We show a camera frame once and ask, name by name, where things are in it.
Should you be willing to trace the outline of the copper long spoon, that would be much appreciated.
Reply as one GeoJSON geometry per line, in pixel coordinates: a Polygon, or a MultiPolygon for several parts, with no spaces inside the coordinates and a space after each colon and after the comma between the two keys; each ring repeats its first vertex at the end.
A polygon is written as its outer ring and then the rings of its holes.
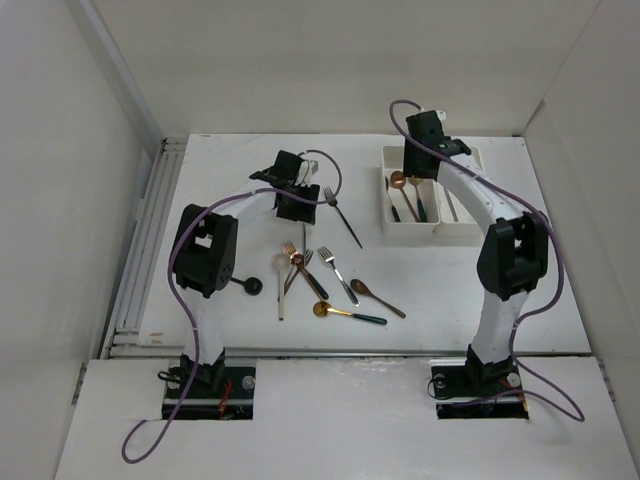
{"type": "Polygon", "coordinates": [[[403,173],[399,170],[394,171],[391,176],[390,176],[390,184],[391,186],[398,190],[407,206],[407,208],[409,209],[409,212],[411,213],[413,219],[416,222],[420,221],[419,215],[416,212],[414,206],[411,204],[411,201],[409,200],[409,197],[405,191],[405,186],[406,186],[406,179],[403,175],[403,173]]]}

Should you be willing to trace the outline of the black fork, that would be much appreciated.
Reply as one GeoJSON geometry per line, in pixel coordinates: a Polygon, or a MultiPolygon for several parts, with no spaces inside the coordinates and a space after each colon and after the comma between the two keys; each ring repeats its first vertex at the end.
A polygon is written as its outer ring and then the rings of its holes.
{"type": "Polygon", "coordinates": [[[323,195],[324,195],[325,200],[328,202],[328,205],[330,207],[332,207],[338,213],[340,219],[342,220],[342,222],[346,226],[347,230],[349,231],[349,233],[351,234],[351,236],[355,240],[356,244],[359,246],[360,249],[363,249],[363,245],[362,245],[360,239],[358,238],[358,236],[355,233],[354,229],[352,228],[351,224],[349,223],[349,221],[347,220],[346,216],[343,214],[343,212],[341,211],[340,207],[338,206],[338,201],[336,199],[336,196],[335,196],[334,192],[331,190],[331,188],[330,187],[324,187],[323,188],[323,195]]]}

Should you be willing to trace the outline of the silver fork dark handle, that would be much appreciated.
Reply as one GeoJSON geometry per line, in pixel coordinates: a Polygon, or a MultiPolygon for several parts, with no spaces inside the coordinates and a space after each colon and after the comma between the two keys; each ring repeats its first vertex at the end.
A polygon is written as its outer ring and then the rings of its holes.
{"type": "Polygon", "coordinates": [[[360,302],[358,300],[358,298],[356,297],[354,291],[352,290],[352,288],[347,284],[347,282],[345,281],[343,275],[340,273],[340,271],[338,270],[336,263],[335,263],[335,256],[333,255],[333,253],[325,246],[321,246],[317,249],[318,254],[320,255],[320,257],[322,258],[322,260],[324,261],[325,264],[327,264],[334,272],[335,276],[337,277],[338,281],[340,282],[343,290],[345,291],[346,295],[349,297],[351,303],[355,306],[358,307],[360,305],[360,302]]]}

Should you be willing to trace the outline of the brown wooden spoon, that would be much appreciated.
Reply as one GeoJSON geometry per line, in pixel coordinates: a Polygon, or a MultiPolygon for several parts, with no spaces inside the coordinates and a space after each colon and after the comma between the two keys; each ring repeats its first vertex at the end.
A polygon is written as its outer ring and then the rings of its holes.
{"type": "Polygon", "coordinates": [[[360,279],[352,279],[350,281],[350,287],[355,293],[375,300],[380,305],[384,306],[386,309],[388,309],[389,311],[393,312],[399,318],[401,318],[401,319],[406,319],[407,318],[406,314],[402,310],[400,310],[399,308],[393,306],[392,304],[386,302],[385,300],[381,299],[379,296],[374,294],[369,289],[369,287],[363,281],[361,281],[360,279]]]}

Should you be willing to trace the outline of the silver slotted spoon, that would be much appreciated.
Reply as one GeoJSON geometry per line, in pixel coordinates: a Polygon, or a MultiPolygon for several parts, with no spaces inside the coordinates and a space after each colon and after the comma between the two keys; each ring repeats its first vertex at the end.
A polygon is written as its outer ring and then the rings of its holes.
{"type": "Polygon", "coordinates": [[[426,223],[428,221],[428,216],[424,207],[424,203],[422,201],[421,195],[420,195],[420,189],[419,186],[421,184],[422,180],[420,178],[416,178],[416,177],[410,177],[409,178],[409,183],[413,186],[414,188],[414,192],[415,192],[415,197],[416,197],[416,204],[417,204],[417,208],[418,208],[418,215],[420,218],[420,221],[423,223],[426,223]]]}

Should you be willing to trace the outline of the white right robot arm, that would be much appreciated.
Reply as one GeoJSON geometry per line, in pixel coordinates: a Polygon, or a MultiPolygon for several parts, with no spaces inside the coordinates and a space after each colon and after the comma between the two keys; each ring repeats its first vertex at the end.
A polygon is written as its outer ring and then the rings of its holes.
{"type": "Polygon", "coordinates": [[[521,204],[487,187],[470,148],[444,133],[436,111],[411,115],[406,123],[404,174],[452,193],[484,237],[476,264],[484,288],[479,327],[464,364],[433,368],[434,394],[439,400],[490,397],[517,371],[511,337],[529,293],[547,273],[548,233],[521,204]]]}

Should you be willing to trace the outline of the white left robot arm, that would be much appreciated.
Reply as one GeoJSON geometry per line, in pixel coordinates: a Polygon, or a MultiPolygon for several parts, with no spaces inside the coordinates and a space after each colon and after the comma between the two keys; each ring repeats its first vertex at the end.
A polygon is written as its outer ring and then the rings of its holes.
{"type": "Polygon", "coordinates": [[[216,340],[211,360],[202,359],[201,335],[196,315],[180,290],[189,290],[209,299],[223,290],[234,274],[238,234],[242,226],[273,211],[278,218],[313,224],[320,186],[311,178],[317,164],[308,163],[301,153],[281,150],[273,165],[249,176],[238,191],[209,206],[184,207],[171,248],[167,280],[171,293],[190,324],[193,352],[181,357],[181,376],[174,381],[180,393],[193,388],[201,396],[217,394],[224,373],[215,366],[224,347],[216,340]]]}

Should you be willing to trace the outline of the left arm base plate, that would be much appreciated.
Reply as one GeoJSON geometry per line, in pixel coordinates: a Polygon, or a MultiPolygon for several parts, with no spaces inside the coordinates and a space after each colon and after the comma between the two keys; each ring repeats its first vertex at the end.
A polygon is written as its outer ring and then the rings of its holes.
{"type": "Polygon", "coordinates": [[[252,420],[255,386],[255,367],[226,367],[212,383],[194,381],[175,419],[252,420]]]}

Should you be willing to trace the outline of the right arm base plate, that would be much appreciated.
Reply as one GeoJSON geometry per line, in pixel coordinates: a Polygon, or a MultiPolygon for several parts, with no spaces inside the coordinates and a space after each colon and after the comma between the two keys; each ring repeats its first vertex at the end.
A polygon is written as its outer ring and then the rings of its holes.
{"type": "Polygon", "coordinates": [[[512,360],[489,370],[484,379],[481,368],[464,358],[433,359],[430,368],[430,395],[439,420],[529,419],[519,370],[512,360]]]}

